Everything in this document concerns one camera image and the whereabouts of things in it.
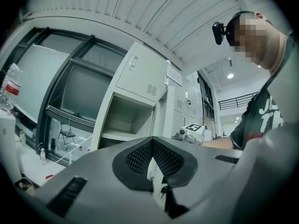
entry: ear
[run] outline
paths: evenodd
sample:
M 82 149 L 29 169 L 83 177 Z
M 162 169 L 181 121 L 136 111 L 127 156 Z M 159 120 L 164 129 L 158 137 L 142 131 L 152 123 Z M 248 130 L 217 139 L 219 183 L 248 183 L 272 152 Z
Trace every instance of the ear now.
M 258 18 L 258 19 L 267 20 L 267 18 L 259 12 L 255 12 L 255 15 L 256 15 L 256 18 Z

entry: man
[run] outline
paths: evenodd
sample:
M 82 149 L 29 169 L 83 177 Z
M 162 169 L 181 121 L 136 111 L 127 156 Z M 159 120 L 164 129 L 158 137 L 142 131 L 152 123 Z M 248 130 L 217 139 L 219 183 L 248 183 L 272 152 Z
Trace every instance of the man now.
M 268 130 L 283 123 L 280 111 L 267 88 L 280 72 L 295 47 L 292 35 L 278 31 L 260 13 L 240 12 L 226 27 L 226 37 L 235 51 L 270 73 L 269 80 L 248 103 L 242 120 L 229 138 L 205 142 L 203 146 L 241 149 L 253 138 L 260 138 Z

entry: head-mounted camera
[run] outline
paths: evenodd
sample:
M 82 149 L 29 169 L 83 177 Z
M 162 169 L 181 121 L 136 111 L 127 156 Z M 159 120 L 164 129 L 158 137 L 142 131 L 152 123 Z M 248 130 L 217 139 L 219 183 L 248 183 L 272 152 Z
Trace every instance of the head-mounted camera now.
M 250 11 L 242 11 L 236 13 L 233 18 L 229 21 L 228 25 L 225 27 L 223 23 L 218 21 L 214 22 L 212 30 L 214 33 L 215 41 L 217 45 L 221 45 L 223 42 L 223 37 L 226 36 L 226 39 L 230 46 L 234 46 L 235 39 L 235 22 L 238 20 L 241 14 L 254 14 Z

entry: desk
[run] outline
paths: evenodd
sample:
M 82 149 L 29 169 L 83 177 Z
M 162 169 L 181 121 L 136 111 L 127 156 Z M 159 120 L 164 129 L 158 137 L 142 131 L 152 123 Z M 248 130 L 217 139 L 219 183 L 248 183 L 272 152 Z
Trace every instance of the desk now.
M 46 176 L 56 175 L 65 168 L 50 160 L 46 160 L 46 163 L 42 164 L 40 156 L 36 154 L 36 151 L 28 145 L 23 146 L 17 135 L 15 136 L 15 141 L 20 171 L 37 185 L 43 186 L 47 182 Z

